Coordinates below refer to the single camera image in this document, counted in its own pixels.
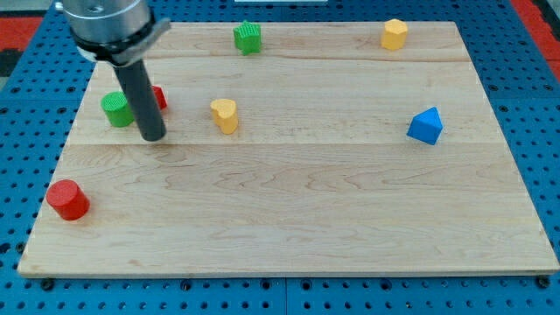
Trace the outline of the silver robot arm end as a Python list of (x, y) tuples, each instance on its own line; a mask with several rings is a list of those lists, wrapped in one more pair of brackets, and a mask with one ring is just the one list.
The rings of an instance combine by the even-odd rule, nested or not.
[(155, 18), (145, 0), (61, 0), (79, 53), (92, 62), (127, 67), (141, 60), (171, 29), (169, 18)]

